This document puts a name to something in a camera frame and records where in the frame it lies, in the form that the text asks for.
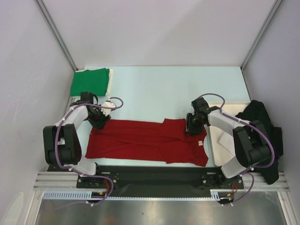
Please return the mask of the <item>red t shirt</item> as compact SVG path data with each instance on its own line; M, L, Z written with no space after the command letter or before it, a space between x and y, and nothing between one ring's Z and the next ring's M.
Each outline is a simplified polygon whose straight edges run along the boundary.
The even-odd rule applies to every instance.
M203 146L206 134L187 133L185 119L164 119L162 123L109 120L103 129L92 129L85 156L205 167L209 160Z

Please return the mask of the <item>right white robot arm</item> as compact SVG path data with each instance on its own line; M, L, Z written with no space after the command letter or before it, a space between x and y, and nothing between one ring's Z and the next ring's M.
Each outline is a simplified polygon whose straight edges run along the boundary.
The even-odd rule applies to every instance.
M275 159L274 148L267 137L264 125L258 121L247 121L231 116L223 110L224 103L210 107L203 97L191 102L192 113L187 114L186 132L200 135L205 126L214 126L233 138L235 156L220 167L216 176L221 188L233 183L233 177L253 168L269 167Z

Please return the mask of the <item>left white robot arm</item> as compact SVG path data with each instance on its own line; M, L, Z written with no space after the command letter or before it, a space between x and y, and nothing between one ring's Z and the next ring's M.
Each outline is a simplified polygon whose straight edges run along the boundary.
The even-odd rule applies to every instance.
M115 107L111 99L98 104L95 94L82 92L80 98L70 104L68 112L59 122L43 129L47 164L76 171L81 176L87 175L89 184L95 188L101 186L103 175L97 172L96 163L83 156L77 130L84 121L88 121L95 129L103 129Z

